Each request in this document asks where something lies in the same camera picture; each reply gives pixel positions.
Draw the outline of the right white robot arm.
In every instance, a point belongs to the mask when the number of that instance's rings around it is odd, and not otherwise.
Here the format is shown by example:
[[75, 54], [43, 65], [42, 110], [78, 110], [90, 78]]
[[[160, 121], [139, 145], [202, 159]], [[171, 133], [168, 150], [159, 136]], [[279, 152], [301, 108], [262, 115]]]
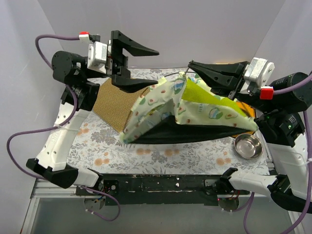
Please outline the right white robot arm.
[[277, 175], [253, 175], [228, 169], [207, 187], [210, 194], [231, 194], [236, 190], [271, 197], [288, 211], [312, 211], [309, 183], [307, 133], [300, 112], [312, 103], [312, 77], [301, 72], [269, 83], [274, 64], [264, 58], [233, 64], [204, 64], [191, 61], [195, 71], [212, 93], [237, 99], [262, 114], [255, 119], [270, 150]]

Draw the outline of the green avocado print pet tent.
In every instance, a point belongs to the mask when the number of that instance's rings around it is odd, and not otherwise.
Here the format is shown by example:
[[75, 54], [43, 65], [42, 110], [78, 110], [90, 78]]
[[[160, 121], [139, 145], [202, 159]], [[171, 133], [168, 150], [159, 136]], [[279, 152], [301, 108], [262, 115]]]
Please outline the green avocado print pet tent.
[[207, 141], [257, 131], [253, 117], [236, 101], [220, 97], [199, 76], [183, 72], [161, 78], [131, 108], [120, 134], [125, 144], [177, 144]]

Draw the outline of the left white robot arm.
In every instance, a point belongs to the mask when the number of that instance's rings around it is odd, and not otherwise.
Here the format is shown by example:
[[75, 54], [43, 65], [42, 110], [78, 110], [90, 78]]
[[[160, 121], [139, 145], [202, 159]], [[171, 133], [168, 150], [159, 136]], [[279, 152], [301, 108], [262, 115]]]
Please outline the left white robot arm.
[[158, 51], [137, 43], [118, 30], [111, 32], [107, 43], [102, 43], [99, 35], [88, 32], [79, 33], [75, 40], [88, 44], [88, 55], [84, 57], [66, 51], [53, 55], [50, 64], [53, 78], [66, 87], [50, 135], [41, 152], [27, 160], [26, 167], [61, 188], [85, 186], [91, 194], [98, 195], [104, 188], [101, 174], [67, 163], [74, 139], [98, 96], [100, 85], [91, 79], [110, 77], [112, 84], [124, 92], [139, 91], [155, 82], [132, 79], [123, 51], [134, 57], [157, 56]]

